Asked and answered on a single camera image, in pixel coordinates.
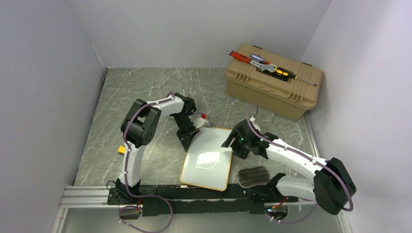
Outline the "yellow framed whiteboard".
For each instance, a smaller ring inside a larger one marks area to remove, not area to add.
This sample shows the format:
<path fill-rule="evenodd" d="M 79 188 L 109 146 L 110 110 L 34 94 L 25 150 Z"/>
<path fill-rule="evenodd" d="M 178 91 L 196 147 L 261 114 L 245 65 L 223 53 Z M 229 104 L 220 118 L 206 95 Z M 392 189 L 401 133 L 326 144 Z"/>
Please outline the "yellow framed whiteboard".
<path fill-rule="evenodd" d="M 179 181 L 182 184 L 206 189 L 227 189 L 232 150 L 222 147 L 229 129 L 202 127 L 186 154 Z"/>

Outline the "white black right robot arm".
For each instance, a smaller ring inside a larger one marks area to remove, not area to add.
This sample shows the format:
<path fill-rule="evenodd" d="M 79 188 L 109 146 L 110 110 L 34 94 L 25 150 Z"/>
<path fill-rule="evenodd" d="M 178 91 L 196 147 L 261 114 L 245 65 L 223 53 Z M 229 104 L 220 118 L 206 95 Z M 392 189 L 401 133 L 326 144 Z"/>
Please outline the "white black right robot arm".
<path fill-rule="evenodd" d="M 324 211 L 337 215 L 352 211 L 352 197 L 357 189 L 343 162 L 335 157 L 325 160 L 290 146 L 272 133 L 261 134 L 244 119 L 235 125 L 221 147 L 246 159 L 249 153 L 280 162 L 303 175 L 302 178 L 278 173 L 267 182 L 268 196 L 273 201 L 297 197 L 314 201 Z"/>

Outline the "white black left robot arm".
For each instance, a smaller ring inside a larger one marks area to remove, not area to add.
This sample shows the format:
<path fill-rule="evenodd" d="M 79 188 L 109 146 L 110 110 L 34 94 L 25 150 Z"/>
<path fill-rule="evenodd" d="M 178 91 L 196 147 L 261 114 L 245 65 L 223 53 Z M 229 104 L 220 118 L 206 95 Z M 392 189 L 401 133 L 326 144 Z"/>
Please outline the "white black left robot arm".
<path fill-rule="evenodd" d="M 132 204 L 139 199 L 144 151 L 153 140 L 160 119 L 174 119 L 178 127 L 176 136 L 184 151 L 188 151 L 195 135 L 200 131 L 190 119 L 195 112 L 194 99 L 174 92 L 156 101 L 134 101 L 120 127 L 125 154 L 122 172 L 115 183 L 120 197 L 126 203 Z"/>

